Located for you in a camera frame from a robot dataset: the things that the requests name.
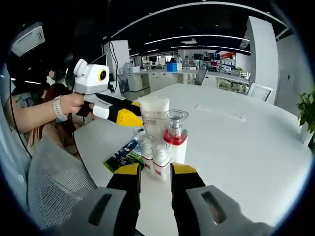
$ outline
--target gray fabric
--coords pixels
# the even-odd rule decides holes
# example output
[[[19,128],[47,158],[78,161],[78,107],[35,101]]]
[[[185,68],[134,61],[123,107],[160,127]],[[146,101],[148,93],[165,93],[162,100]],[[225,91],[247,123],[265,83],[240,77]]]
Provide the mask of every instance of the gray fabric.
[[[21,207],[28,211],[27,205],[27,175],[31,159],[22,147],[15,141],[4,116],[3,107],[10,96],[11,82],[6,65],[0,76],[0,165],[3,174]]]

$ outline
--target white round table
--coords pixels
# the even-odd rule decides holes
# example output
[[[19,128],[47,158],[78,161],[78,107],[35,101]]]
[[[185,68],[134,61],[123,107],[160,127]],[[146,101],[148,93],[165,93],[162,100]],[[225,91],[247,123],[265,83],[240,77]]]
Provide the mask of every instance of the white round table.
[[[303,146],[297,117],[242,94],[176,84],[148,96],[167,97],[170,109],[187,111],[185,164],[197,169],[254,222],[275,226],[288,212],[307,179],[312,153]],[[97,186],[112,173],[102,162],[132,138],[132,128],[107,120],[75,132],[84,164]],[[170,183],[142,173],[137,229],[145,235],[177,235]]]

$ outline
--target watch strap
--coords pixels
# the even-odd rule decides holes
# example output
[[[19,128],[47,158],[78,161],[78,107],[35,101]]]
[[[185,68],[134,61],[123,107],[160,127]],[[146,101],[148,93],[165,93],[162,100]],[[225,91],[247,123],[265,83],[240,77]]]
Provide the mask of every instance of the watch strap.
[[[53,108],[54,108],[54,112],[55,112],[55,115],[57,116],[57,118],[60,119],[61,121],[66,121],[68,119],[68,117],[61,110],[60,97],[61,96],[55,97],[55,99],[53,100]]]

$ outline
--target black ceiling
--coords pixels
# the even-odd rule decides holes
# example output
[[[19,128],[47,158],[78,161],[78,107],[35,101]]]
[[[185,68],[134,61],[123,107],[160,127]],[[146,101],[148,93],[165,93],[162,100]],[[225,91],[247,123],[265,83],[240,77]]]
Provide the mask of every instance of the black ceiling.
[[[76,5],[23,5],[14,9],[20,22],[29,24],[43,22],[46,42],[27,52],[20,58],[11,54],[7,64],[11,77],[17,80],[43,82],[49,70],[63,70],[80,57],[92,60],[98,57],[104,36],[117,33],[131,22],[168,7],[202,2],[197,0],[160,0],[154,4],[147,0],[113,0],[109,15],[107,3]],[[274,14],[269,1],[230,0]],[[273,24],[275,34],[285,26],[268,16],[241,7],[228,5],[199,5],[176,8],[132,25],[118,33],[113,40],[128,40],[130,54],[145,54],[149,50],[170,51],[171,47],[182,46],[183,39],[172,39],[145,45],[145,43],[168,37],[192,34],[220,34],[243,38],[248,16],[255,16]],[[195,37],[199,45],[239,48],[237,39],[221,37]]]

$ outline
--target white tube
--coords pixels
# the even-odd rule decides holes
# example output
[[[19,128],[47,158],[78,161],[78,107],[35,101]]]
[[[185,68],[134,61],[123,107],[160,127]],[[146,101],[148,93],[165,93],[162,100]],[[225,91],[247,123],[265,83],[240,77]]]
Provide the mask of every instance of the white tube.
[[[169,110],[169,99],[141,97],[138,98],[138,102],[146,134],[161,140],[165,129],[166,112]]]

